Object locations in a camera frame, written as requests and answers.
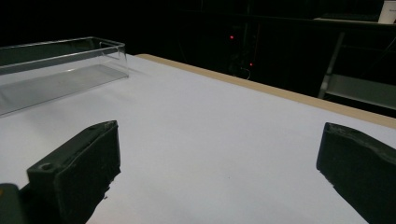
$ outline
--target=white tabletop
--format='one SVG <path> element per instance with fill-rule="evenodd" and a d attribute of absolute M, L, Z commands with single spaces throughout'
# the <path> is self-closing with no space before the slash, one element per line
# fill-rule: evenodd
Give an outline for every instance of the white tabletop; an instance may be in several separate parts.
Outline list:
<path fill-rule="evenodd" d="M 0 182 L 93 124 L 121 173 L 88 223 L 366 223 L 316 169 L 325 122 L 396 130 L 128 55 L 129 78 L 0 118 Z"/>

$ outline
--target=transparent plastic container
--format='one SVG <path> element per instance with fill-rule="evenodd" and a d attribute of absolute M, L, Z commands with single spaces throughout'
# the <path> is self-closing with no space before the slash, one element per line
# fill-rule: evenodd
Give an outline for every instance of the transparent plastic container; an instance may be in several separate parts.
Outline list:
<path fill-rule="evenodd" d="M 0 48 L 0 116 L 129 76 L 123 43 L 93 36 Z"/>

